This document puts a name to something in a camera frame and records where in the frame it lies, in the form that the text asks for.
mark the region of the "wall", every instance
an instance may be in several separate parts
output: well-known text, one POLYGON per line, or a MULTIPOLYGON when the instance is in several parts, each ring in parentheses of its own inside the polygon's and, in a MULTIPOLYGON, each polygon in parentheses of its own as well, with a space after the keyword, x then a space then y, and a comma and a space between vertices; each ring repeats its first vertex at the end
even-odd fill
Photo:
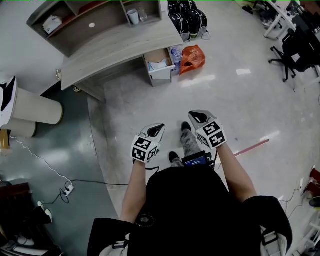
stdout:
POLYGON ((0 73, 16 76, 18 86, 42 94, 58 79, 64 56, 27 26, 42 1, 0 3, 0 73))

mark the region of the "tiled floor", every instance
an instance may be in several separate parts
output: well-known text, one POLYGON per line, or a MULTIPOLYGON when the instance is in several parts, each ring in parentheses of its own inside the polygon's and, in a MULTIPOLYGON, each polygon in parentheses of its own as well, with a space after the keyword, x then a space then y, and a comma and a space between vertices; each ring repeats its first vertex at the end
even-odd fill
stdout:
MULTIPOLYGON (((182 49, 198 44, 206 55, 203 68, 175 76, 171 84, 159 87, 151 87, 139 73, 120 77, 105 86, 107 101, 102 114, 109 164, 103 170, 104 177, 113 183, 129 181, 132 169, 129 152, 134 135, 153 123, 164 123, 166 130, 160 153, 148 166, 169 167, 169 151, 183 156, 179 142, 181 122, 188 121, 189 111, 203 109, 222 121, 234 152, 264 137, 270 139, 238 159, 259 195, 283 196, 288 200, 302 177, 304 183, 308 182, 312 165, 320 166, 319 85, 302 87, 302 81, 316 77, 315 71, 310 69, 298 74, 294 81, 290 78, 283 83, 283 68, 268 63, 275 57, 270 47, 282 49, 281 40, 264 38, 265 29, 257 16, 243 11, 233 1, 196 4, 207 16, 212 39, 195 40, 182 49), (241 69, 249 69, 250 74, 238 75, 237 70, 241 69)), ((223 169, 217 172, 224 179, 223 169)), ((109 187, 118 214, 125 189, 109 187)), ((288 204, 288 216, 301 200, 296 192, 288 204)), ((312 214, 305 202, 290 217, 294 245, 303 236, 298 231, 312 214)))

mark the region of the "black shoe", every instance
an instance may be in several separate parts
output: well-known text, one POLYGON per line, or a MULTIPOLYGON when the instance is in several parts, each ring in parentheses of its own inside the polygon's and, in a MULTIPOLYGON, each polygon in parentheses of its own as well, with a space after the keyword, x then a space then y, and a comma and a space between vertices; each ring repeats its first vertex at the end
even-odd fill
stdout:
POLYGON ((188 130, 191 131, 191 126, 190 126, 190 124, 188 122, 183 122, 181 124, 181 131, 183 131, 184 129, 188 129, 188 130))
POLYGON ((170 163, 172 163, 173 160, 176 159, 176 158, 179 158, 178 154, 176 152, 174 152, 174 151, 171 151, 169 153, 169 161, 170 161, 170 163))

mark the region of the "open drawer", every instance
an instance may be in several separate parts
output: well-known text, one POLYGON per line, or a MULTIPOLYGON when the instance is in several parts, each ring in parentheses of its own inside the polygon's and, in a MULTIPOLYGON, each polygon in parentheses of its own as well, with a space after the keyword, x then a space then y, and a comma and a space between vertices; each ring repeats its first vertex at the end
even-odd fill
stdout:
POLYGON ((176 65, 174 65, 170 50, 168 48, 154 50, 144 54, 145 64, 148 67, 149 62, 159 63, 162 60, 166 60, 166 67, 159 68, 157 70, 149 71, 151 81, 152 80, 170 80, 171 81, 171 70, 175 69, 176 65))

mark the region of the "black chair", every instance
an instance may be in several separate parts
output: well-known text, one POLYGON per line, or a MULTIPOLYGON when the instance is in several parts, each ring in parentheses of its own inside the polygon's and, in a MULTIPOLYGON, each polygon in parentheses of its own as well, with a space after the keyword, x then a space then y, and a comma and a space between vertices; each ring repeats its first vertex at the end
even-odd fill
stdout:
POLYGON ((288 29, 288 34, 282 40, 283 52, 276 47, 271 47, 271 51, 276 51, 281 59, 270 59, 269 63, 280 62, 285 67, 285 78, 283 82, 288 80, 288 69, 293 73, 292 78, 296 77, 294 70, 305 72, 308 68, 320 65, 320 41, 311 31, 305 31, 300 27, 293 31, 288 29), (298 54, 299 59, 294 61, 292 56, 298 54))

